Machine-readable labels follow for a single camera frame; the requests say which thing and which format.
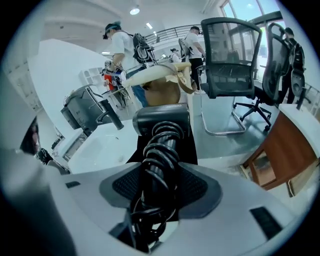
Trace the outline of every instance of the robotic device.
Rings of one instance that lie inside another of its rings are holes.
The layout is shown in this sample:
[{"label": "robotic device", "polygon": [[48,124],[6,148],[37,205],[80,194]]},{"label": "robotic device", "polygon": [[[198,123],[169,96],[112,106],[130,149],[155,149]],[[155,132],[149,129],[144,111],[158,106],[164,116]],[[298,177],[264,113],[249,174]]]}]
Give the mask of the robotic device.
[{"label": "robotic device", "polygon": [[262,254],[294,216],[251,181],[180,162],[189,118],[184,104],[141,109],[134,128],[152,136],[143,162],[96,172],[61,176],[32,156],[3,150],[2,194],[53,255]]}]

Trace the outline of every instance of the railing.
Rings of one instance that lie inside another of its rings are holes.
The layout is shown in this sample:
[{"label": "railing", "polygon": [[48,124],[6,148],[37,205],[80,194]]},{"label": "railing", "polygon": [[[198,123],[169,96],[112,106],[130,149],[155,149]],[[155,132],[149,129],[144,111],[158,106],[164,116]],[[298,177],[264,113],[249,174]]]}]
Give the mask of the railing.
[{"label": "railing", "polygon": [[153,45],[155,43],[159,43],[165,40],[174,39],[174,38],[183,38],[187,35],[187,33],[190,31],[190,28],[192,26],[197,26],[200,28],[200,32],[202,32],[201,25],[185,25],[185,26],[176,26],[173,28],[161,30],[155,34],[150,34],[145,36],[145,39],[147,40],[148,45]]}]

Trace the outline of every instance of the metal frame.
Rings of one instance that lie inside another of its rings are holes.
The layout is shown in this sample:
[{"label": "metal frame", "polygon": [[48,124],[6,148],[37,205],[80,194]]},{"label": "metal frame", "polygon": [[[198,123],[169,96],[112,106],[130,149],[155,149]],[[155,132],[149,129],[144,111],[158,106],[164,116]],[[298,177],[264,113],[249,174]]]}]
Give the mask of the metal frame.
[{"label": "metal frame", "polygon": [[[200,88],[200,92],[202,91],[201,89],[201,72],[205,69],[206,66],[202,65],[199,66],[197,68],[197,74],[198,74],[198,78],[199,78],[199,88]],[[244,123],[240,120],[239,116],[237,116],[237,114],[235,113],[235,108],[234,108],[234,104],[235,104],[235,99],[236,97],[233,97],[232,100],[232,105],[231,105],[231,114],[234,117],[235,121],[239,124],[239,126],[242,128],[241,130],[233,130],[233,131],[218,131],[218,132],[213,132],[213,131],[209,131],[207,128],[207,124],[206,124],[206,120],[205,120],[205,116],[204,116],[204,112],[202,109],[202,93],[200,93],[200,110],[201,110],[201,117],[202,117],[202,121],[204,124],[204,129],[206,131],[207,134],[212,135],[212,136],[221,136],[221,135],[230,135],[230,134],[243,134],[247,128],[245,127]]]}]

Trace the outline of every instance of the person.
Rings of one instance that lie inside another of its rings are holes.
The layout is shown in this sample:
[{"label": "person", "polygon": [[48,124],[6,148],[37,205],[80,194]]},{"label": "person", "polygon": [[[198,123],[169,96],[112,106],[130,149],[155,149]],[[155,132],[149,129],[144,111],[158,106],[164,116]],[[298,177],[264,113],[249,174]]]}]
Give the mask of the person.
[{"label": "person", "polygon": [[190,55],[189,61],[191,63],[191,78],[196,83],[196,88],[197,88],[196,93],[200,93],[197,68],[204,64],[202,60],[202,56],[204,57],[206,56],[206,52],[204,51],[204,49],[199,43],[199,39],[198,39],[199,33],[200,33],[199,27],[192,26],[184,39],[187,45],[189,47],[192,47],[193,54]]},{"label": "person", "polygon": [[293,30],[289,27],[287,27],[285,30],[285,37],[286,40],[288,41],[291,50],[290,50],[290,57],[289,57],[289,62],[290,62],[290,66],[288,69],[288,72],[286,73],[286,75],[282,78],[282,97],[281,100],[283,101],[287,91],[289,90],[288,93],[288,100],[287,100],[287,104],[292,104],[295,100],[295,95],[294,92],[292,90],[292,82],[291,82],[291,72],[293,70],[292,68],[292,64],[293,64],[293,54],[294,54],[294,46],[297,44],[297,41],[295,40],[295,34],[293,32]]},{"label": "person", "polygon": [[179,58],[178,51],[176,48],[170,49],[172,52],[172,55],[170,57],[170,62],[171,63],[179,63],[181,62],[181,59]]},{"label": "person", "polygon": [[[111,38],[114,53],[113,61],[108,68],[109,71],[114,71],[116,66],[121,63],[123,70],[126,72],[126,79],[129,79],[146,68],[145,65],[140,64],[133,57],[135,54],[133,37],[122,30],[119,21],[108,24],[105,27],[105,34],[108,38]],[[132,90],[142,106],[147,107],[145,90],[140,85],[133,86]]]}]

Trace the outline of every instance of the desk surface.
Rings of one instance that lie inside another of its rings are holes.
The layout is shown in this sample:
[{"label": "desk surface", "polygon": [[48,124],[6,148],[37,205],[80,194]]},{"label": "desk surface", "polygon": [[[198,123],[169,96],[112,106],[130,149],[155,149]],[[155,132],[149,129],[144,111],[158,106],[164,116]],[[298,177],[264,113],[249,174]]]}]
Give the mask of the desk surface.
[{"label": "desk surface", "polygon": [[297,104],[280,104],[279,110],[294,123],[309,142],[317,158],[320,157],[320,123],[304,107],[297,109]]}]

